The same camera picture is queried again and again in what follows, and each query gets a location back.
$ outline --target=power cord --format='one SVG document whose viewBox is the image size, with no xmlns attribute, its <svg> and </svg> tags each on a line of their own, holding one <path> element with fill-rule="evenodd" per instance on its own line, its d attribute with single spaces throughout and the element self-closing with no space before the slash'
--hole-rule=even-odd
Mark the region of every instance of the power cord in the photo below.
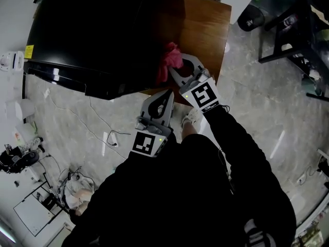
<svg viewBox="0 0 329 247">
<path fill-rule="evenodd" d="M 40 162 L 40 160 L 37 161 L 37 162 L 43 167 L 43 169 L 45 170 L 45 173 L 47 173 L 47 170 L 46 170 L 45 166 Z"/>
<path fill-rule="evenodd" d="M 108 134 L 108 136 L 107 136 L 107 140 L 106 140 L 106 142 L 107 142 L 110 146 L 116 146 L 116 145 L 117 145 L 117 143 L 110 144 L 110 143 L 108 142 L 108 138 L 109 138 L 109 136 L 111 135 L 112 132 L 115 132 L 115 133 L 117 133 L 117 134 L 132 135 L 132 134 L 129 134 L 129 133 L 119 133 L 119 132 L 117 132 L 117 131 L 111 130 L 110 133 Z"/>
<path fill-rule="evenodd" d="M 73 112 L 72 110 L 70 110 L 70 109 L 65 109 L 65 108 L 60 108 L 60 107 L 58 107 L 55 103 L 54 103 L 54 101 L 53 101 L 53 99 L 52 99 L 52 97 L 51 97 L 51 95 L 49 94 L 49 97 L 50 97 L 50 100 L 51 100 L 51 102 L 53 103 L 53 105 L 55 105 L 55 107 L 57 108 L 57 109 L 59 109 L 59 110 L 62 110 L 62 111 L 70 111 L 71 113 L 73 113 L 78 119 L 79 119 L 79 121 L 86 127 L 86 129 L 96 138 L 96 139 L 98 139 L 99 141 L 101 141 L 103 144 L 105 144 L 108 148 L 110 148 L 112 151 L 114 151 L 116 154 L 118 154 L 120 157 L 122 157 L 123 159 L 126 159 L 125 157 L 123 157 L 121 154 L 119 154 L 116 150 L 114 150 L 112 147 L 110 147 L 106 142 L 104 142 L 102 139 L 99 139 L 97 136 L 96 136 L 96 134 L 95 133 L 93 133 L 89 128 L 88 128 L 88 126 L 80 119 L 80 117 L 75 113 L 75 112 Z"/>
<path fill-rule="evenodd" d="M 82 168 L 82 166 L 78 167 L 78 169 L 76 171 L 74 171 L 73 173 L 71 173 L 71 177 L 73 177 L 81 168 Z M 68 176 L 66 177 L 66 179 L 63 180 L 62 184 L 57 189 L 58 192 L 60 191 L 61 187 L 64 185 L 64 183 L 65 183 L 66 180 L 68 180 Z"/>
<path fill-rule="evenodd" d="M 87 179 L 91 179 L 91 180 L 93 181 L 93 183 L 94 183 L 94 191 L 96 190 L 96 183 L 95 183 L 95 181 L 94 181 L 91 177 L 87 177 L 87 176 L 85 176 L 85 175 L 84 175 L 83 173 L 81 173 L 81 172 L 77 172 L 77 173 L 80 174 L 81 176 L 87 178 Z"/>
<path fill-rule="evenodd" d="M 46 158 L 46 157 L 52 157 L 52 158 L 54 159 L 54 161 L 56 162 L 56 164 L 57 164 L 57 166 L 58 166 L 58 169 L 59 169 L 59 171 L 60 171 L 60 173 L 61 173 L 60 165 L 58 164 L 58 162 L 57 162 L 57 160 L 55 159 L 55 157 L 53 157 L 51 154 L 48 154 L 48 155 L 44 156 L 44 157 L 41 158 L 39 161 L 43 160 L 43 159 Z"/>
<path fill-rule="evenodd" d="M 317 165 L 319 165 L 319 163 L 320 163 L 320 161 L 321 161 L 321 159 L 322 159 L 322 156 L 320 156 L 320 158 L 319 158 L 319 161 L 318 161 L 318 164 Z M 306 169 L 306 171 L 305 171 L 305 180 L 304 180 L 304 182 L 303 183 L 299 183 L 299 185 L 300 186 L 302 186 L 302 185 L 304 185 L 305 184 L 305 182 L 307 181 L 307 177 L 312 177 L 316 172 L 317 172 L 317 170 L 314 170 L 314 172 L 313 172 L 313 174 L 311 174 L 310 172 L 311 172 L 311 170 L 312 170 L 312 166 L 309 166 L 307 169 Z"/>
<path fill-rule="evenodd" d="M 107 123 L 102 117 L 100 117 L 99 114 L 96 112 L 96 110 L 93 108 L 93 106 L 92 106 L 92 99 L 91 99 L 90 97 L 89 97 L 89 105 L 90 105 L 90 107 L 92 108 L 92 110 L 96 113 L 96 115 L 98 116 L 98 118 L 100 118 L 104 123 L 106 123 L 106 125 L 107 125 L 107 126 L 109 127 L 109 129 L 111 130 L 110 133 L 108 134 L 108 136 L 107 136 L 107 140 L 106 140 L 106 142 L 107 142 L 110 146 L 116 146 L 116 145 L 117 145 L 117 143 L 110 144 L 110 143 L 108 142 L 108 138 L 109 138 L 109 136 L 111 135 L 112 132 L 115 132 L 115 133 L 118 133 L 118 134 L 131 135 L 131 134 L 129 134 L 129 133 L 119 133 L 119 132 L 113 130 L 112 127 L 109 126 L 109 124 L 108 124 L 108 123 Z"/>
</svg>

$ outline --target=marble floor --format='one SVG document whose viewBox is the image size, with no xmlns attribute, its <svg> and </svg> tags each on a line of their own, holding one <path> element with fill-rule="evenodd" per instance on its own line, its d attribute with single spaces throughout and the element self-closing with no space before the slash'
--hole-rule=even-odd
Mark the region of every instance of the marble floor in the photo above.
<svg viewBox="0 0 329 247">
<path fill-rule="evenodd" d="M 230 51 L 224 56 L 217 88 L 222 103 L 231 107 L 230 113 L 263 149 L 300 222 L 327 192 L 323 186 L 325 177 L 313 173 L 319 159 L 317 148 L 329 148 L 329 103 L 306 98 L 301 73 L 287 59 L 257 62 L 260 45 L 264 55 L 273 49 L 273 34 L 262 36 L 262 43 L 261 34 L 261 29 L 244 32 L 236 24 L 230 27 Z M 50 94 L 45 98 L 48 88 Z M 36 122 L 45 149 L 56 158 L 61 171 L 82 166 L 82 172 L 97 185 L 127 158 L 132 145 L 128 135 L 118 134 L 118 148 L 105 145 L 104 135 L 110 130 L 131 133 L 147 98 L 136 93 L 114 101 L 91 98 L 89 102 L 89 97 L 82 93 L 34 76 L 27 76 L 26 95 L 36 107 L 28 121 Z M 190 107 L 175 104 L 171 125 L 178 140 L 180 120 L 189 110 Z M 211 135 L 207 127 L 203 133 Z M 50 157 L 43 164 L 56 186 L 60 174 L 57 165 Z M 33 168 L 43 171 L 39 164 Z M 313 175 L 301 186 L 297 180 L 305 171 Z"/>
</svg>

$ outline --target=pink cloth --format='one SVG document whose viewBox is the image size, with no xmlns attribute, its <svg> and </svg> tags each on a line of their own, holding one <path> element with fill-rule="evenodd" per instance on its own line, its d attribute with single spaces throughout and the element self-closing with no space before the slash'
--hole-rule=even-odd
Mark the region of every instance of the pink cloth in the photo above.
<svg viewBox="0 0 329 247">
<path fill-rule="evenodd" d="M 159 72 L 156 79 L 157 85 L 168 80 L 168 66 L 173 68 L 183 67 L 183 59 L 177 45 L 174 42 L 170 42 L 164 48 L 166 52 L 160 60 Z"/>
</svg>

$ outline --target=white sneaker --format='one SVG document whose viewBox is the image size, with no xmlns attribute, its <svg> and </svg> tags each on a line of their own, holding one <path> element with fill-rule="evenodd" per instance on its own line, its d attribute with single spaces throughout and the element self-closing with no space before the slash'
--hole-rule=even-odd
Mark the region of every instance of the white sneaker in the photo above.
<svg viewBox="0 0 329 247">
<path fill-rule="evenodd" d="M 196 131 L 199 132 L 200 126 L 201 126 L 201 120 L 202 120 L 201 112 L 199 112 L 196 108 L 193 108 L 188 113 L 188 115 L 186 115 L 181 120 L 181 127 L 183 128 L 184 124 L 189 121 L 193 125 L 193 127 L 196 129 Z"/>
</svg>

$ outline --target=cable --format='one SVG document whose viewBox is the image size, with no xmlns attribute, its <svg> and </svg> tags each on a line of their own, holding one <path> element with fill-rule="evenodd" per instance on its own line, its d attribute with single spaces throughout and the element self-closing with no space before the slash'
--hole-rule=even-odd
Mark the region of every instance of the cable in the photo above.
<svg viewBox="0 0 329 247">
<path fill-rule="evenodd" d="M 45 166 L 40 162 L 40 161 L 37 161 L 40 165 L 42 165 L 43 169 L 45 170 L 45 173 L 47 173 L 47 170 L 45 168 Z"/>
<path fill-rule="evenodd" d="M 57 179 L 57 181 L 59 181 L 60 180 L 60 178 L 61 178 L 61 175 L 63 174 L 63 172 L 66 170 L 66 169 L 68 169 L 68 168 L 65 168 L 61 173 L 60 173 L 60 176 L 58 177 L 58 179 Z"/>
<path fill-rule="evenodd" d="M 109 136 L 111 135 L 112 132 L 115 132 L 115 133 L 118 133 L 118 134 L 131 135 L 131 134 L 129 134 L 129 133 L 119 133 L 119 132 L 113 130 L 112 127 L 109 126 L 109 124 L 108 124 L 108 123 L 107 123 L 102 117 L 100 117 L 99 114 L 96 112 L 96 110 L 93 108 L 93 106 L 92 106 L 92 100 L 91 100 L 90 97 L 89 97 L 89 105 L 90 105 L 90 107 L 92 108 L 92 110 L 96 113 L 96 115 L 98 116 L 98 118 L 100 118 L 104 123 L 106 123 L 106 125 L 107 125 L 107 126 L 109 127 L 109 129 L 111 130 L 110 133 L 108 134 L 108 136 L 107 136 L 107 140 L 106 140 L 106 142 L 107 142 L 110 146 L 116 146 L 116 145 L 117 145 L 117 143 L 110 144 L 110 143 L 108 142 L 108 138 L 109 138 Z"/>
<path fill-rule="evenodd" d="M 78 167 L 78 169 L 76 171 L 74 171 L 71 174 L 71 177 L 73 177 L 74 174 L 76 174 L 80 169 L 82 168 L 82 166 Z M 65 181 L 68 179 L 68 176 L 66 177 L 66 179 L 63 180 L 62 184 L 60 185 L 60 187 L 57 189 L 57 192 L 61 189 L 61 187 L 63 186 L 63 184 L 65 183 Z"/>
<path fill-rule="evenodd" d="M 313 174 L 311 174 L 311 173 L 310 173 L 311 170 L 312 170 L 312 166 L 309 166 L 309 167 L 306 169 L 306 171 L 305 171 L 305 181 L 304 181 L 303 183 L 299 183 L 300 186 L 302 186 L 302 185 L 305 184 L 305 182 L 307 181 L 307 178 L 308 178 L 308 177 L 313 176 L 313 175 L 317 172 L 317 170 L 314 170 Z"/>
<path fill-rule="evenodd" d="M 95 183 L 95 181 L 91 178 L 91 177 L 86 177 L 83 173 L 81 173 L 81 172 L 78 172 L 81 176 L 83 176 L 83 177 L 85 177 L 85 178 L 87 178 L 87 179 L 91 179 L 92 181 L 93 181 L 93 183 L 94 183 L 94 191 L 96 190 L 96 183 Z"/>
<path fill-rule="evenodd" d="M 48 155 L 48 157 L 52 157 L 53 159 L 54 159 L 54 161 L 56 162 L 56 164 L 57 164 L 57 166 L 58 166 L 58 169 L 59 169 L 59 171 L 60 171 L 60 173 L 61 173 L 61 168 L 60 168 L 60 165 L 58 164 L 58 162 L 57 162 L 57 160 L 55 159 L 55 157 L 53 157 L 52 155 Z"/>
<path fill-rule="evenodd" d="M 61 172 L 61 168 L 60 168 L 60 165 L 58 164 L 58 162 L 57 162 L 57 160 L 55 159 L 55 157 L 53 157 L 52 155 L 46 155 L 46 156 L 44 156 L 43 158 L 41 158 L 39 161 L 41 161 L 42 159 L 44 159 L 44 158 L 46 158 L 46 157 L 52 157 L 53 159 L 54 159 L 54 161 L 56 162 L 56 164 L 57 164 L 57 166 L 58 166 L 58 169 L 59 169 L 59 171 L 60 171 L 60 173 L 62 173 Z"/>
<path fill-rule="evenodd" d="M 90 105 L 90 107 L 93 109 L 93 111 L 96 113 L 96 115 L 98 116 L 98 118 L 100 118 L 104 123 L 106 123 L 107 126 L 109 127 L 109 129 L 112 130 L 112 127 L 109 126 L 109 124 L 108 124 L 103 118 L 101 118 L 101 117 L 98 115 L 98 113 L 96 112 L 96 110 L 92 107 L 92 100 L 91 100 L 90 97 L 89 97 L 89 105 Z"/>
<path fill-rule="evenodd" d="M 58 107 L 55 103 L 54 103 L 54 101 L 52 100 L 52 97 L 51 97 L 51 95 L 49 94 L 49 97 L 50 97 L 50 100 L 52 101 L 52 103 L 53 103 L 53 105 L 55 105 L 55 107 L 57 108 L 57 109 L 59 109 L 59 110 L 62 110 L 62 111 L 70 111 L 71 113 L 73 113 L 78 119 L 79 119 L 79 121 L 81 122 L 81 123 L 83 123 L 83 125 L 86 127 L 86 129 L 96 138 L 96 139 L 98 139 L 99 141 L 101 141 L 103 144 L 105 144 L 108 148 L 110 148 L 112 151 L 114 151 L 116 154 L 118 154 L 120 157 L 122 157 L 123 159 L 126 159 L 125 157 L 123 157 L 121 154 L 119 154 L 116 150 L 114 150 L 112 147 L 110 147 L 106 142 L 104 142 L 102 139 L 99 139 L 97 136 L 96 136 L 96 134 L 94 134 L 89 128 L 88 128 L 88 126 L 80 119 L 80 117 L 75 113 L 75 112 L 73 112 L 72 110 L 70 110 L 70 109 L 65 109 L 65 108 L 60 108 L 60 107 Z"/>
<path fill-rule="evenodd" d="M 107 136 L 107 140 L 106 140 L 106 142 L 107 142 L 110 146 L 116 146 L 116 145 L 117 145 L 117 143 L 110 144 L 110 143 L 108 142 L 108 138 L 109 138 L 109 136 L 111 135 L 112 132 L 115 132 L 115 133 L 117 133 L 117 134 L 132 135 L 132 134 L 129 134 L 129 133 L 119 133 L 119 132 L 117 132 L 117 131 L 111 130 L 110 133 L 108 134 L 108 136 Z"/>
</svg>

